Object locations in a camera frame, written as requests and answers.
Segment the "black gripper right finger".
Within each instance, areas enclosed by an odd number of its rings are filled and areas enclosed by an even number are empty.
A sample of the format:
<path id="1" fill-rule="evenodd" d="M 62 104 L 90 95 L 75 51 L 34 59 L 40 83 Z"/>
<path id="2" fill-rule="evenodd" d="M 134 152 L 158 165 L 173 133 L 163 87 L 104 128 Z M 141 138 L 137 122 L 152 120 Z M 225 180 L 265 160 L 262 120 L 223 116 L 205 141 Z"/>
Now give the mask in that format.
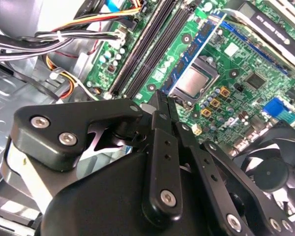
<path id="1" fill-rule="evenodd" d="M 204 209 L 210 236 L 295 236 L 295 226 L 221 148 L 208 141 L 200 145 L 190 127 L 178 120 L 177 108 L 168 99 L 175 122 L 180 161 L 191 167 L 196 199 Z"/>

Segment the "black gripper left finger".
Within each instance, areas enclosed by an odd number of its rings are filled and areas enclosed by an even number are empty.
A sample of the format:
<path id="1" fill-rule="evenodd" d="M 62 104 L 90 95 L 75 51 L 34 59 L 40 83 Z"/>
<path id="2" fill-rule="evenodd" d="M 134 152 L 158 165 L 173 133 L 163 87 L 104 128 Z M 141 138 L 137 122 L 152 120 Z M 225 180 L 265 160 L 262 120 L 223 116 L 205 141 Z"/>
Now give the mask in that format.
<path id="1" fill-rule="evenodd" d="M 12 151 L 56 172 L 72 171 L 89 148 L 132 146 L 147 158 L 142 208 L 152 221 L 182 215 L 173 99 L 156 91 L 142 109 L 129 99 L 27 106 L 14 115 Z"/>

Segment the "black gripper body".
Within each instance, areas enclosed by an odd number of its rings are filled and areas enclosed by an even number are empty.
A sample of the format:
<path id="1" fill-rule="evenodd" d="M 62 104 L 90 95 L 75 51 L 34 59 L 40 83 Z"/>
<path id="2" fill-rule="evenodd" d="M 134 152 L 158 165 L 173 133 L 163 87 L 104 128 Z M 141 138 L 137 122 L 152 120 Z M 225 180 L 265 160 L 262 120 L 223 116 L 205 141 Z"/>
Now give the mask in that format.
<path id="1" fill-rule="evenodd" d="M 191 167 L 180 161 L 179 145 L 178 156 L 182 191 L 179 219 L 158 223 L 144 214 L 142 200 L 147 158 L 131 153 L 61 190 L 43 216 L 41 235 L 208 236 L 204 209 L 196 199 Z"/>

